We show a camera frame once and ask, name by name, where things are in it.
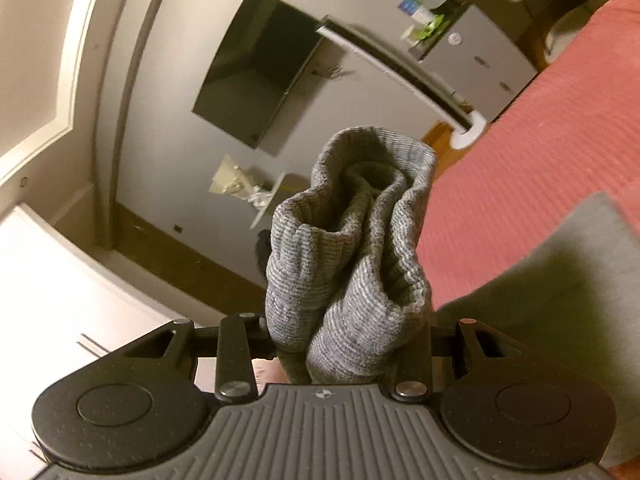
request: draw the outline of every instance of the gray wall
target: gray wall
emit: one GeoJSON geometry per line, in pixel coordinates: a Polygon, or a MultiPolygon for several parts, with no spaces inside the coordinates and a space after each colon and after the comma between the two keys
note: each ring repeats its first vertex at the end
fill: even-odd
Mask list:
{"type": "Polygon", "coordinates": [[[0,155],[56,116],[74,0],[0,0],[0,155]]]}
{"type": "MultiPolygon", "coordinates": [[[[334,14],[389,43],[409,21],[401,0],[284,0],[320,18],[334,14]]],[[[145,47],[122,145],[117,200],[228,269],[260,283],[252,206],[210,193],[223,155],[275,178],[308,174],[331,134],[360,124],[422,137],[436,114],[352,54],[324,43],[309,67],[340,62],[353,73],[318,87],[307,72],[256,150],[191,113],[213,55],[242,0],[164,0],[145,47]],[[183,227],[181,235],[174,224],[183,227]]],[[[261,226],[268,226],[264,220],[261,226]]]]}

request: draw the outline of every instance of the folded fabric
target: folded fabric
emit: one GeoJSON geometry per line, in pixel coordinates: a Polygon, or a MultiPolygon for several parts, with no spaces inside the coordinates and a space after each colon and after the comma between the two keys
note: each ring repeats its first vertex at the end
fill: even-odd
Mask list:
{"type": "Polygon", "coordinates": [[[529,256],[437,311],[473,317],[603,386],[618,414],[601,464],[640,455],[640,244],[597,193],[529,256]]]}
{"type": "Polygon", "coordinates": [[[334,135],[276,209],[266,319],[292,383],[363,383],[431,312],[417,262],[435,156],[380,128],[334,135]]]}

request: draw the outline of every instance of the flat screen tv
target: flat screen tv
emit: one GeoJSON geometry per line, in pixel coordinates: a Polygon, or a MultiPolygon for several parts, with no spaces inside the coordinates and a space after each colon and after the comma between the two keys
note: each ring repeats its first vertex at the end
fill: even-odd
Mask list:
{"type": "Polygon", "coordinates": [[[255,148],[321,41],[318,21],[280,0],[243,0],[195,114],[255,148]]]}

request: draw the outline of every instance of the ribbed gray surface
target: ribbed gray surface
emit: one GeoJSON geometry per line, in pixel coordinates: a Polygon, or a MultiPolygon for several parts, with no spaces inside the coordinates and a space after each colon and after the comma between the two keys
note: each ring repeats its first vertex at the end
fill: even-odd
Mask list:
{"type": "Polygon", "coordinates": [[[194,446],[119,476],[52,466],[38,480],[605,480],[596,465],[528,474],[493,466],[454,444],[429,410],[385,399],[377,386],[271,385],[257,402],[223,408],[194,446]]]}

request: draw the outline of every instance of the red blanket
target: red blanket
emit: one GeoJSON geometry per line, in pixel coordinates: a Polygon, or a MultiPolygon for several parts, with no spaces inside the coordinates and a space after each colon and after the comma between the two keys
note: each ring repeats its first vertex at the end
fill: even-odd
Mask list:
{"type": "Polygon", "coordinates": [[[417,249],[434,306],[504,272],[600,190],[640,227],[640,0],[606,3],[434,184],[417,249]]]}

